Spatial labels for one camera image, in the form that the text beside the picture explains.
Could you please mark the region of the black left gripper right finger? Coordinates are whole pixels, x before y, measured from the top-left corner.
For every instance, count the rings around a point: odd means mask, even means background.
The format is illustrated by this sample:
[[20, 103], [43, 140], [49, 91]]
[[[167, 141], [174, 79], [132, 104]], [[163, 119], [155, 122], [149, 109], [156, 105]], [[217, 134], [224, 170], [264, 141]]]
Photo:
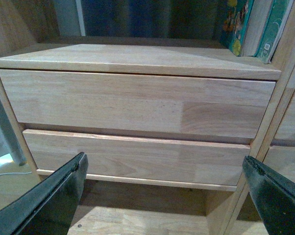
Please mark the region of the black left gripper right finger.
[[268, 234], [295, 235], [295, 183], [252, 156], [245, 156], [242, 167]]

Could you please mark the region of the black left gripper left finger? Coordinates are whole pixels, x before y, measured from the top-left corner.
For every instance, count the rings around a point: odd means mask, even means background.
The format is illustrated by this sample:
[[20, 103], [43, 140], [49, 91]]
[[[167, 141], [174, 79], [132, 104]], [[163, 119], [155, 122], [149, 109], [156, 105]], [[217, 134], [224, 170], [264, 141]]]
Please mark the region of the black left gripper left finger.
[[66, 235], [81, 199], [88, 158], [80, 152], [0, 210], [0, 235]]

